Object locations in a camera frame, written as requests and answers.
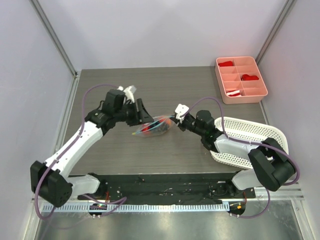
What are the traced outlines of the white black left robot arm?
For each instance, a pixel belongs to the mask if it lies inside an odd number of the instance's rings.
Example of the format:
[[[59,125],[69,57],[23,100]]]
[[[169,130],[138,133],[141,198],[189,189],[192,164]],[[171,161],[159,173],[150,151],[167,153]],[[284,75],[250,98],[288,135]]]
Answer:
[[[90,194],[100,200],[107,188],[96,174],[71,177],[70,173],[81,157],[106,133],[125,122],[138,126],[153,122],[142,100],[135,99],[136,87],[118,87],[107,92],[100,106],[83,118],[78,131],[54,155],[30,167],[31,189],[54,207],[63,206],[70,198]]]

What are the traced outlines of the red fake pepper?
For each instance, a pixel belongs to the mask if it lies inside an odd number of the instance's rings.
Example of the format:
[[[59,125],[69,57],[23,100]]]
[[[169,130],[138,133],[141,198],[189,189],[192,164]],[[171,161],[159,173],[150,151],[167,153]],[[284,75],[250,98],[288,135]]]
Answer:
[[[152,136],[156,134],[156,126],[154,124],[151,125],[143,125],[140,133],[143,136]]]

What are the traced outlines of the clear zip top bag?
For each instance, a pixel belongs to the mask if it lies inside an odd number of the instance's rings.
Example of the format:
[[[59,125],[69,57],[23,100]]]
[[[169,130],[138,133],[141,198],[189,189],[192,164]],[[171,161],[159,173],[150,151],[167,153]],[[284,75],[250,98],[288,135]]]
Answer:
[[[153,118],[153,122],[142,124],[135,132],[133,136],[138,137],[157,137],[168,132],[174,123],[171,120],[172,115],[160,115]]]

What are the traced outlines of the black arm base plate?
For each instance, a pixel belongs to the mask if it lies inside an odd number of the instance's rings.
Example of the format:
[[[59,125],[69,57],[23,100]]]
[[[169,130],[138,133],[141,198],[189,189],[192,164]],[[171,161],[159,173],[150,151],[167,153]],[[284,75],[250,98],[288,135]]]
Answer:
[[[167,173],[97,175],[101,185],[91,197],[103,201],[126,198],[127,205],[209,205],[226,199],[254,199],[252,187],[238,190],[234,173]]]

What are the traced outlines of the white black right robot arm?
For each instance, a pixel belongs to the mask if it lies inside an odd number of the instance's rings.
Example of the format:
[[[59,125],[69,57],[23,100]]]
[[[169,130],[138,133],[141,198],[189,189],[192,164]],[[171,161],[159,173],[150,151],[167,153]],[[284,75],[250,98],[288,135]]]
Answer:
[[[252,168],[236,173],[226,184],[226,193],[233,198],[251,187],[264,187],[275,192],[287,181],[298,175],[297,167],[279,143],[268,137],[261,142],[252,142],[243,138],[227,136],[219,130],[208,110],[200,110],[196,116],[189,108],[179,105],[174,111],[174,122],[182,130],[188,130],[198,136],[202,145],[217,154],[229,154],[248,160]]]

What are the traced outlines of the dark fake grape bunch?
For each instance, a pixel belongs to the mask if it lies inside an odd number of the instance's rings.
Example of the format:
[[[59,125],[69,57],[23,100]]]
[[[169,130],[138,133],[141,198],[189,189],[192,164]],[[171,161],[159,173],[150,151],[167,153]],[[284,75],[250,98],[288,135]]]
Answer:
[[[167,125],[167,124],[162,124],[162,125],[160,125],[159,127],[158,127],[158,129],[157,129],[157,131],[159,132],[159,133],[165,133],[165,132],[167,132],[168,130],[170,129],[170,126],[169,125]]]

